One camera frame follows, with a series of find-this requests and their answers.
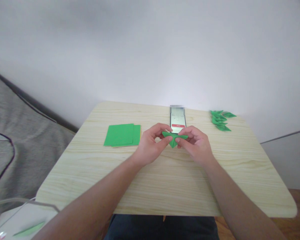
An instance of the wooden table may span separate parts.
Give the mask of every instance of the wooden table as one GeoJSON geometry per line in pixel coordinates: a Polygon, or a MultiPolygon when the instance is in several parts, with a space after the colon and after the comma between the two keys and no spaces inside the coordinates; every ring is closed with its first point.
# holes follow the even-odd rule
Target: wooden table
{"type": "MultiPolygon", "coordinates": [[[[143,132],[157,122],[170,123],[169,107],[98,104],[41,185],[37,201],[63,209],[135,151],[137,146],[103,146],[109,125],[140,124],[143,132]]],[[[219,131],[205,111],[186,109],[186,123],[209,136],[216,159],[269,217],[296,215],[292,196],[241,117],[228,119],[232,132],[219,131]]],[[[115,213],[221,215],[205,173],[184,149],[169,145],[154,163],[138,173],[115,213]]]]}

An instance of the phone screen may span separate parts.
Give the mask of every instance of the phone screen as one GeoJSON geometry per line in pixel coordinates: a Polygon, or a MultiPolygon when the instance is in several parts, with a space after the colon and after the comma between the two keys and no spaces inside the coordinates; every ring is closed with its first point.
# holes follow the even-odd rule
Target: phone screen
{"type": "Polygon", "coordinates": [[[170,105],[170,127],[172,133],[178,134],[186,127],[185,108],[180,105],[170,105]]]}

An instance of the red button on screen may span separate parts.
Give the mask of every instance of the red button on screen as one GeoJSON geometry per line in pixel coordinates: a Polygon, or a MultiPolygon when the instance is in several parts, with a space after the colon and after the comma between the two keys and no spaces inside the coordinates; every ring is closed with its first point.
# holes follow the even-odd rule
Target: red button on screen
{"type": "Polygon", "coordinates": [[[186,127],[185,125],[178,125],[178,124],[173,124],[173,127],[186,127]]]}

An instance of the dark jeans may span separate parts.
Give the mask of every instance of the dark jeans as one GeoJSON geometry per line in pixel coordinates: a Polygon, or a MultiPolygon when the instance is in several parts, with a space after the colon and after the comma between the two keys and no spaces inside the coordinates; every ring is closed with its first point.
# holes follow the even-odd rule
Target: dark jeans
{"type": "Polygon", "coordinates": [[[105,240],[219,239],[214,217],[114,214],[105,240]]]}

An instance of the hand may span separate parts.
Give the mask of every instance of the hand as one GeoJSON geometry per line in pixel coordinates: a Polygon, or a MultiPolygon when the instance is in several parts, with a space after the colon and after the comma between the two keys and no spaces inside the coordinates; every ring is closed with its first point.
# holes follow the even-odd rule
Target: hand
{"type": "Polygon", "coordinates": [[[171,142],[172,137],[164,137],[162,131],[172,129],[167,124],[157,123],[156,125],[145,131],[140,139],[137,150],[133,153],[132,157],[135,162],[145,166],[156,160],[165,147],[171,142]],[[155,139],[159,137],[160,142],[156,143],[155,139]]]}
{"type": "Polygon", "coordinates": [[[178,148],[183,147],[190,154],[192,159],[204,165],[205,162],[215,160],[208,136],[194,126],[182,129],[178,135],[187,135],[187,139],[176,138],[178,148]]]}

